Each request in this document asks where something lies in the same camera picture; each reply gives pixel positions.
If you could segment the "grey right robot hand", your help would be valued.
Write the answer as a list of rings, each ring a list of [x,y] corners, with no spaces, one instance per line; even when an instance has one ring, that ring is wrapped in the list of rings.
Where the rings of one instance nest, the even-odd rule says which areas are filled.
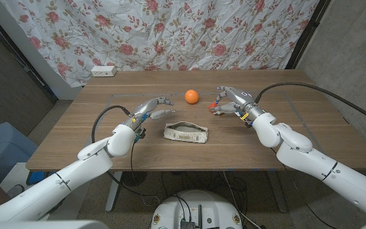
[[[208,107],[214,115],[235,114],[245,123],[251,124],[266,114],[254,98],[246,91],[229,86],[219,86],[221,90],[215,101]]]

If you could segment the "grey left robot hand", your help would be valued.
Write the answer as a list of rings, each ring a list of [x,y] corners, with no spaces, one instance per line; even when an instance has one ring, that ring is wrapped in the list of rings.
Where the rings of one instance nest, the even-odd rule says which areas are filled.
[[[130,127],[132,130],[137,130],[147,118],[158,120],[175,112],[173,109],[154,111],[160,104],[172,106],[173,102],[168,97],[157,97],[143,102],[134,110],[132,115],[123,124]]]

